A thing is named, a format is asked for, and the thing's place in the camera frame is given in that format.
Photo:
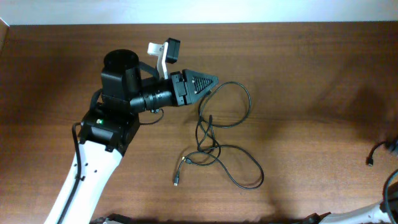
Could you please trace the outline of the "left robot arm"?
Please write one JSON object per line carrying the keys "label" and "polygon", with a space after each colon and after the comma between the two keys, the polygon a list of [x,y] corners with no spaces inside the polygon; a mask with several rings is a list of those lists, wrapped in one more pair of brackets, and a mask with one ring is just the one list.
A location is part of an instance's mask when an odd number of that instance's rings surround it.
{"label": "left robot arm", "polygon": [[119,49],[105,56],[101,82],[78,123],[80,130],[72,131],[75,155],[46,223],[89,223],[107,181],[143,125],[140,113],[194,104],[219,80],[188,69],[160,78],[136,53]]}

